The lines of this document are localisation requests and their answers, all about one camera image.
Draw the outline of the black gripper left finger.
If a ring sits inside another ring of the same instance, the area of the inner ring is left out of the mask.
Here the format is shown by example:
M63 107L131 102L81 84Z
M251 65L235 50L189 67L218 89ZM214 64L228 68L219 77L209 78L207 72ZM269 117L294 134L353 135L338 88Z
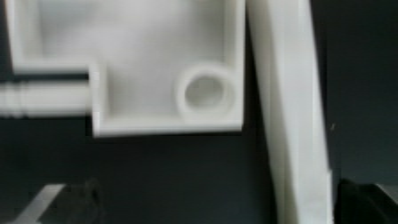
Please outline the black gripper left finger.
M106 224L99 181L49 184L15 218L15 224Z

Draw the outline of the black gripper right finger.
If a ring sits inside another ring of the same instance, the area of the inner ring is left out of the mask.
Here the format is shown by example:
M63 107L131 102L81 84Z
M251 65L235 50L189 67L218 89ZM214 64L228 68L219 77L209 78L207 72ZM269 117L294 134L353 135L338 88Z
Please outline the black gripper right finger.
M398 185L342 180L337 224L398 224Z

